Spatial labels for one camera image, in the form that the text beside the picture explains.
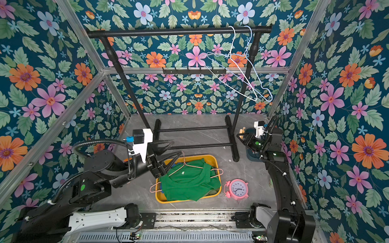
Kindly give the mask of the green tank top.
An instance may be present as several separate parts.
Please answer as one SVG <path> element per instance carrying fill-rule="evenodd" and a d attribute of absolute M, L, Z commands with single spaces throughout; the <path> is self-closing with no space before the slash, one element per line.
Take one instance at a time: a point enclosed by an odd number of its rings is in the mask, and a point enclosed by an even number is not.
<path fill-rule="evenodd" d="M 198 201 L 209 194 L 216 194 L 221 188 L 217 171 L 204 159 L 174 166 L 160 178 L 160 182 L 168 201 Z"/>

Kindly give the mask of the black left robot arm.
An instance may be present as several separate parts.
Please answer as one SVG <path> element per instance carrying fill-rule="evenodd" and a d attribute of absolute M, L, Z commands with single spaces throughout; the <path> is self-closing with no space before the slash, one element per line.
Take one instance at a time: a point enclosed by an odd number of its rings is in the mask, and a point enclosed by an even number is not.
<path fill-rule="evenodd" d="M 126 162 L 113 152 L 102 150 L 93 155 L 80 151 L 81 147 L 106 143 L 126 148 Z M 72 151 L 83 158 L 84 170 L 69 177 L 53 198 L 37 208 L 26 207 L 18 217 L 20 229 L 11 239 L 13 243 L 58 243 L 73 227 L 71 216 L 76 211 L 111 196 L 119 188 L 147 172 L 155 178 L 168 173 L 182 152 L 166 153 L 172 141 L 157 141 L 146 146 L 146 157 L 141 158 L 135 147 L 124 140 L 97 139 L 79 142 Z"/>

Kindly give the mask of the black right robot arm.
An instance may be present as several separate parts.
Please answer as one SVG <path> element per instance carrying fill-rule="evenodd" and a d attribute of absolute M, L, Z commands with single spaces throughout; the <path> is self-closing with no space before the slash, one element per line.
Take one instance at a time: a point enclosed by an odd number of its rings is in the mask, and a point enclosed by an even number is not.
<path fill-rule="evenodd" d="M 248 157 L 262 162 L 270 175 L 276 195 L 277 210 L 266 219 L 258 206 L 256 220 L 266 228 L 268 243 L 311 243 L 314 238 L 316 222 L 308 215 L 298 198 L 290 175 L 290 166 L 282 150 L 282 130 L 273 128 L 263 138 L 255 132 L 244 133 L 237 137 L 247 148 Z"/>

